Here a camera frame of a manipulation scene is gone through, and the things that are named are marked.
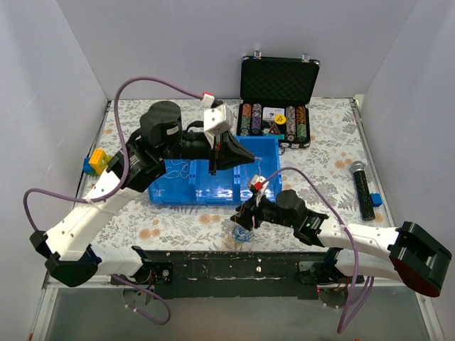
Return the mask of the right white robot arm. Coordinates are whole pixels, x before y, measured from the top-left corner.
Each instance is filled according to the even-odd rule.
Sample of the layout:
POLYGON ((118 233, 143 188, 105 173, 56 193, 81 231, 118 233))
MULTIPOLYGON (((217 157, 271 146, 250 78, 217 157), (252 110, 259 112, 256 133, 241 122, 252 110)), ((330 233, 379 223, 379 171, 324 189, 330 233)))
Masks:
POLYGON ((323 261, 301 276, 307 283, 328 285, 356 276, 400 281, 424 296, 440 295, 451 252, 418 224, 401 227, 342 226, 334 218, 306 207, 294 190, 271 202, 259 193, 236 207, 231 221, 248 231, 263 222, 289 227, 303 244, 327 250, 323 261))

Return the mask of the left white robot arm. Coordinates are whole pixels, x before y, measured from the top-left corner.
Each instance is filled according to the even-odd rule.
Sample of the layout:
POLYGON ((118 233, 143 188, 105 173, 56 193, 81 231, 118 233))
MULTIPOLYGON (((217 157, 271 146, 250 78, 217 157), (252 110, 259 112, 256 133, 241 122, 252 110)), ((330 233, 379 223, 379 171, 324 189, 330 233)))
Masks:
POLYGON ((137 284, 151 278, 152 261, 140 247, 97 248, 92 240, 125 205, 166 174, 167 160, 207 160, 211 175, 255 162, 254 154, 232 135, 232 113, 221 101, 192 125, 203 131, 184 131, 181 108, 170 101, 153 104, 140 117, 139 128, 109 160, 83 201, 56 226, 31 235, 51 277, 68 287, 95 275, 123 275, 137 284))

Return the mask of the blue plastic divided bin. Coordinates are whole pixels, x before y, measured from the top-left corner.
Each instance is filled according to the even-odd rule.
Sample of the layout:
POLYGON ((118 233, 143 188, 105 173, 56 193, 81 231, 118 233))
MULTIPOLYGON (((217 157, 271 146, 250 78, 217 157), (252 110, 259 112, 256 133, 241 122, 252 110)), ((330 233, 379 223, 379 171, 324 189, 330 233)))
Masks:
POLYGON ((166 174, 149 187, 155 205, 240 205, 252 193, 254 175, 268 177, 281 168, 279 142, 270 136, 239 136, 237 140, 256 156, 254 163, 208 172, 207 160, 167 160, 166 174))

